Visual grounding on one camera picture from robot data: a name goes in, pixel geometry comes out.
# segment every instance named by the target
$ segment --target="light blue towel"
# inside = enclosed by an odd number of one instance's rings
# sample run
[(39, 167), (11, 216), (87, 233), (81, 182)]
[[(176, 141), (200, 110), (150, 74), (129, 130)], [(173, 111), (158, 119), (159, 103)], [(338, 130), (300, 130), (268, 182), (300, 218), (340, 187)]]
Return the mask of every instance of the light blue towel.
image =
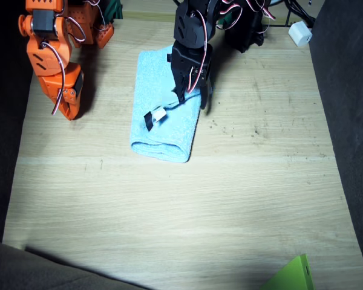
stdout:
[[(172, 90), (175, 81), (167, 54), (172, 47), (140, 53), (131, 127), (133, 151), (173, 162), (187, 162), (200, 112), (199, 90), (186, 94), (179, 105)], [(144, 116), (158, 106), (166, 109), (166, 117), (148, 132)]]

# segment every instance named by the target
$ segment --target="white block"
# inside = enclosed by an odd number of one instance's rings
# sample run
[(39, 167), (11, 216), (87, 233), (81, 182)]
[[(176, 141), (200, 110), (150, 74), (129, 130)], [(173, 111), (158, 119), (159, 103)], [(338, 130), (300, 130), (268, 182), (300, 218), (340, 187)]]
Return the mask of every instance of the white block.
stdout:
[(312, 38), (312, 32), (303, 21), (294, 23), (289, 28), (289, 35), (298, 47), (307, 44)]

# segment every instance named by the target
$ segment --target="wire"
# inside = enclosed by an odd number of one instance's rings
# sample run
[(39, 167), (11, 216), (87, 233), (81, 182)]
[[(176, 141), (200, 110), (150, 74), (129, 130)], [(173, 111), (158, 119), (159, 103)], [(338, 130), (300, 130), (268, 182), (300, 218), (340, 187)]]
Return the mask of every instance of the wire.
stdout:
[(82, 43), (82, 42), (85, 42), (86, 41), (86, 34), (85, 34), (85, 32), (83, 31), (83, 29), (82, 29), (82, 27), (79, 25), (79, 23), (74, 19), (74, 18), (72, 18), (72, 17), (67, 17), (66, 18), (67, 20), (70, 20), (73, 24), (75, 24), (75, 26), (80, 30), (80, 32), (82, 33), (82, 36), (83, 36), (83, 39), (78, 39), (78, 38), (76, 38), (74, 35), (72, 35), (71, 33), (71, 36), (73, 36), (74, 37), (74, 39), (77, 41), (77, 42), (79, 42), (80, 44)]
[(66, 0), (63, 0), (63, 8), (59, 13), (56, 13), (55, 16), (62, 16), (65, 13), (66, 8)]
[(66, 82), (66, 73), (65, 73), (65, 67), (63, 66), (63, 61), (61, 59), (61, 57), (59, 56), (58, 52), (56, 51), (55, 48), (53, 48), (52, 45), (50, 45), (49, 43), (43, 41), (41, 42), (41, 45), (43, 48), (49, 48), (50, 50), (52, 50), (52, 52), (55, 54), (55, 57), (57, 59), (57, 61), (59, 62), (59, 65), (60, 65), (60, 69), (62, 71), (62, 87), (58, 93), (58, 97), (57, 97), (57, 100), (56, 100), (56, 103), (55, 103), (55, 107), (53, 109), (53, 112), (51, 113), (52, 115), (55, 115), (56, 111), (58, 110), (59, 108), (59, 105), (61, 103), (61, 100), (62, 100), (62, 96), (63, 96), (63, 90), (65, 88), (65, 82)]
[(267, 15), (267, 17), (269, 17), (271, 20), (276, 20), (276, 17), (273, 16), (273, 14), (271, 14), (268, 9), (266, 7), (264, 7), (262, 9), (262, 11)]
[(98, 9), (99, 9), (99, 12), (101, 13), (101, 17), (102, 17), (102, 21), (103, 21), (103, 29), (99, 29), (99, 28), (96, 28), (96, 27), (93, 27), (95, 30), (98, 30), (98, 31), (105, 31), (106, 30), (106, 23), (105, 23), (105, 18), (103, 18), (103, 14), (102, 14), (102, 10), (101, 10), (101, 8), (99, 7), (99, 2), (100, 2), (101, 0), (98, 0), (97, 1), (97, 3), (94, 3), (94, 2), (92, 2), (92, 1), (90, 1), (90, 0), (84, 0), (83, 2), (87, 2), (87, 3), (89, 3), (91, 6), (97, 6), (98, 7)]
[(307, 25), (312, 28), (315, 24), (316, 19), (310, 16), (300, 4), (298, 4), (297, 0), (284, 0), (286, 7), (293, 14), (301, 17), (303, 20), (307, 22)]
[(260, 7), (261, 10), (264, 8), (264, 6), (265, 6), (265, 0), (262, 3), (262, 5), (260, 5), (260, 3), (258, 3), (258, 0), (255, 0), (255, 2), (257, 3), (257, 5)]
[(267, 25), (266, 29), (264, 31), (257, 32), (258, 34), (263, 34), (269, 29), (269, 27), (270, 27), (270, 18), (269, 17), (268, 17), (268, 20), (269, 20), (269, 24)]
[(208, 37), (207, 37), (206, 23), (204, 21), (203, 15), (200, 13), (199, 10), (197, 10), (197, 13), (199, 13), (199, 15), (200, 15), (201, 23), (203, 24), (203, 29), (204, 29), (204, 54), (203, 54), (203, 60), (201, 61), (201, 64), (200, 64), (200, 69), (198, 71), (198, 74), (196, 76), (195, 82), (194, 82), (192, 87), (191, 87), (191, 75), (192, 75), (192, 72), (194, 70), (194, 67), (191, 68), (191, 72), (189, 73), (189, 82), (188, 82), (188, 89), (187, 89), (188, 94), (190, 94), (195, 89), (195, 87), (196, 87), (196, 85), (197, 85), (197, 83), (198, 83), (198, 81), (200, 79), (200, 74), (201, 74), (201, 71), (203, 69), (204, 61), (206, 60), (206, 55), (207, 55)]

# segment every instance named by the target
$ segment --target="wood grain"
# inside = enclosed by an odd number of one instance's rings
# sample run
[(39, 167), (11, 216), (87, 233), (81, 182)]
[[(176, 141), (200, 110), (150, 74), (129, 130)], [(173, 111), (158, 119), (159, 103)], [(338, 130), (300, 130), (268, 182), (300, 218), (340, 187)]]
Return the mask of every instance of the wood grain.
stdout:
[[(176, 5), (172, 0), (122, 0), (124, 19), (140, 19), (149, 21), (175, 22)], [(309, 5), (309, 0), (298, 0), (302, 8), (309, 15), (317, 17), (324, 0), (313, 0)], [(269, 8), (269, 11), (276, 17), (276, 21), (271, 21), (272, 25), (284, 25), (288, 15), (285, 3), (280, 3)], [(291, 14), (289, 23), (300, 21), (300, 17)]]
[(129, 148), (139, 52), (171, 45), (173, 24), (115, 27), (74, 51), (83, 101), (95, 89), (79, 120), (51, 117), (33, 79), (4, 242), (152, 289), (258, 289), (307, 253), (317, 289), (363, 289), (309, 48), (287, 28), (245, 54), (218, 34), (211, 112), (173, 164)]

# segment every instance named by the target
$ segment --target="white cable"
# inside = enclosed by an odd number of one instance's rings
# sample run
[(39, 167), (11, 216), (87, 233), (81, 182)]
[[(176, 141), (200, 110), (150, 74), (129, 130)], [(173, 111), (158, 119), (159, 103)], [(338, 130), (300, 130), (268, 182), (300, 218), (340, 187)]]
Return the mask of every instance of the white cable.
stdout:
[(61, 103), (62, 100), (62, 96), (63, 96), (63, 90), (65, 88), (65, 82), (66, 82), (66, 75), (65, 75), (65, 67), (63, 66), (63, 61), (61, 59), (61, 57), (59, 56), (58, 52), (55, 50), (55, 48), (53, 48), (49, 43), (47, 42), (42, 42), (41, 45), (44, 45), (44, 48), (49, 48), (50, 50), (52, 50), (52, 52), (55, 54), (55, 57), (57, 59), (57, 61), (59, 62), (60, 65), (60, 69), (62, 70), (62, 88), (60, 89), (59, 93), (58, 93), (58, 97), (55, 103), (55, 107), (53, 109), (53, 112), (51, 113), (52, 115), (55, 115), (56, 111), (59, 108), (59, 105)]
[(96, 27), (93, 27), (95, 30), (98, 30), (98, 31), (105, 31), (106, 30), (106, 22), (105, 22), (105, 18), (103, 18), (103, 14), (102, 14), (102, 10), (101, 10), (101, 8), (99, 7), (99, 2), (100, 2), (101, 0), (98, 0), (98, 2), (97, 3), (94, 3), (94, 2), (91, 2), (91, 1), (89, 1), (89, 0), (84, 0), (83, 2), (87, 2), (87, 3), (89, 3), (91, 6), (97, 6), (98, 7), (98, 9), (99, 9), (99, 13), (101, 13), (101, 17), (102, 17), (102, 21), (103, 21), (103, 29), (98, 29), (98, 28), (96, 28)]
[(79, 25), (79, 23), (74, 19), (74, 18), (72, 18), (72, 17), (67, 17), (66, 19), (68, 19), (68, 20), (70, 20), (79, 30), (80, 30), (80, 32), (82, 33), (82, 35), (83, 35), (83, 39), (78, 39), (78, 38), (76, 38), (74, 35), (72, 35), (73, 37), (74, 37), (74, 39), (76, 40), (76, 41), (78, 41), (80, 44), (82, 43), (82, 42), (85, 42), (86, 41), (86, 34), (85, 34), (85, 32), (83, 31), (83, 29), (82, 29), (82, 27)]
[(191, 75), (192, 75), (192, 72), (194, 70), (194, 67), (191, 68), (191, 72), (189, 73), (189, 83), (188, 83), (188, 89), (187, 89), (188, 94), (190, 94), (195, 89), (195, 87), (196, 87), (196, 85), (197, 85), (197, 83), (198, 83), (198, 81), (200, 79), (200, 74), (201, 74), (201, 71), (203, 69), (204, 61), (206, 60), (206, 55), (207, 55), (208, 37), (207, 37), (206, 23), (204, 21), (203, 15), (200, 13), (199, 10), (197, 10), (197, 13), (199, 13), (200, 18), (201, 18), (201, 22), (203, 23), (203, 29), (204, 29), (204, 55), (203, 55), (203, 60), (201, 61), (201, 64), (200, 64), (200, 69), (198, 71), (198, 75), (196, 76), (195, 82), (194, 82), (192, 87), (191, 87)]

